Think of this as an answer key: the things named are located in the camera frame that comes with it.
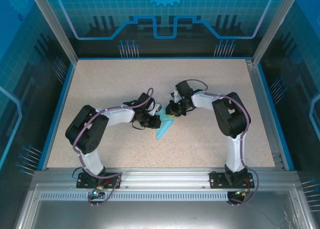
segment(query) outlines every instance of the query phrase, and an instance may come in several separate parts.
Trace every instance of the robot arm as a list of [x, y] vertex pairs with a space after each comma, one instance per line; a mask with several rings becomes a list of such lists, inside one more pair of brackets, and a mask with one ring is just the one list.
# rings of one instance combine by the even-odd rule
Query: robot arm
[[[193, 90], [187, 81], [178, 83], [176, 89], [171, 93], [173, 100], [170, 100], [165, 112], [167, 115], [179, 117], [186, 116], [187, 112], [195, 108], [206, 108], [215, 113], [218, 126], [221, 132], [227, 136], [227, 160], [225, 165], [225, 177], [230, 184], [237, 181], [238, 177], [247, 174], [247, 169], [241, 163], [241, 134], [247, 126], [244, 112], [232, 101], [216, 94], [206, 94], [203, 90]], [[232, 92], [227, 95], [243, 106], [239, 96]]]
[[[142, 93], [138, 100], [124, 102], [118, 108], [111, 108], [93, 120], [90, 126], [80, 137], [76, 149], [80, 152], [85, 167], [96, 176], [104, 176], [105, 168], [99, 158], [97, 147], [100, 144], [105, 129], [120, 123], [134, 123], [138, 121], [143, 128], [157, 129], [161, 125], [160, 116], [155, 115], [161, 109], [161, 104], [151, 98], [146, 104], [130, 108], [143, 103], [148, 99], [146, 93]], [[65, 132], [66, 138], [73, 144], [86, 123], [98, 112], [100, 108], [85, 105], [75, 117]]]

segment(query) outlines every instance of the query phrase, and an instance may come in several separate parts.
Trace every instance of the black mounting plate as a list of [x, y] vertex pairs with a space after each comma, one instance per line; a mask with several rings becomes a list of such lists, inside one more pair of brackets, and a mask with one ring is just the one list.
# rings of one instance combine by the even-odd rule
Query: black mounting plate
[[[248, 179], [250, 181], [250, 179], [252, 180], [250, 182], [250, 188], [255, 188], [255, 182], [253, 181], [253, 176], [252, 173], [247, 173], [243, 179]], [[243, 181], [243, 179], [236, 183], [234, 182], [233, 185], [231, 186], [229, 184], [229, 182], [227, 181], [226, 177], [225, 177], [225, 173], [224, 172], [211, 172], [209, 173], [209, 181], [210, 181], [210, 188], [211, 189], [247, 189], [248, 185]]]
[[[115, 173], [105, 173], [104, 176], [111, 176], [114, 175]], [[105, 179], [104, 182], [110, 181], [108, 184], [104, 185], [104, 189], [113, 189], [116, 182], [118, 180], [118, 176]], [[121, 182], [118, 183], [116, 186], [116, 189], [120, 188]], [[97, 182], [92, 180], [92, 176], [88, 175], [87, 173], [81, 172], [78, 175], [78, 180], [76, 182], [76, 188], [85, 188], [85, 189], [95, 189], [97, 186]]]

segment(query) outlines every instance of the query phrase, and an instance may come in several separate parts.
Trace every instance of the speckled tabletop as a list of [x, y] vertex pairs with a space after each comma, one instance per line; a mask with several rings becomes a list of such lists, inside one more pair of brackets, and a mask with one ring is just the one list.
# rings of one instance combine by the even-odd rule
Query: speckled tabletop
[[[149, 87], [153, 98], [166, 107], [175, 85], [199, 79], [208, 92], [238, 93], [251, 116], [245, 140], [245, 160], [252, 167], [273, 167], [273, 159], [255, 93], [244, 59], [136, 59], [79, 60], [47, 164], [48, 168], [81, 164], [65, 132], [84, 105], [94, 108], [119, 106], [138, 99]], [[202, 89], [199, 83], [190, 83]], [[227, 160], [226, 137], [214, 114], [197, 108], [156, 140], [156, 130], [133, 129], [131, 123], [109, 127], [98, 147], [107, 168], [203, 168], [223, 167]]]

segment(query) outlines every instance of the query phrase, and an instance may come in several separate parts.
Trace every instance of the light blue fabric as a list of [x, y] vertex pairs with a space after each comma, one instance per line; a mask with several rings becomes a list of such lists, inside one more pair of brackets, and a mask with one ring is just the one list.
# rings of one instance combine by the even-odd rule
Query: light blue fabric
[[155, 114], [159, 115], [161, 120], [160, 128], [156, 129], [156, 140], [159, 140], [174, 123], [175, 118], [173, 116], [166, 115], [166, 108], [164, 107], [161, 108], [161, 110], [159, 112], [156, 112]]

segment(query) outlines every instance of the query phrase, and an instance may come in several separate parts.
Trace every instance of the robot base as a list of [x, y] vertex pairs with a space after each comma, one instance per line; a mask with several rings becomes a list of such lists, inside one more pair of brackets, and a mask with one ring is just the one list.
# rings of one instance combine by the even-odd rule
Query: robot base
[[[99, 175], [99, 176], [111, 176], [114, 175], [115, 173], [103, 173], [103, 175]], [[85, 188], [85, 189], [95, 189], [98, 186], [103, 185], [104, 189], [112, 189], [114, 188], [116, 182], [118, 180], [118, 177], [112, 177], [109, 179], [97, 179], [91, 175], [89, 175], [86, 172], [81, 172], [78, 175], [78, 180], [76, 182], [76, 188]], [[120, 184], [121, 182], [119, 182], [119, 184], [116, 186], [116, 189], [120, 188]]]
[[249, 180], [249, 186], [251, 189], [255, 188], [255, 182], [253, 180], [252, 173], [249, 173], [247, 170], [241, 170], [234, 173], [232, 176], [232, 182], [229, 182], [230, 177], [228, 177], [229, 180], [226, 178], [226, 172], [213, 171], [209, 174], [211, 189], [247, 189], [248, 185], [244, 181], [245, 179]]

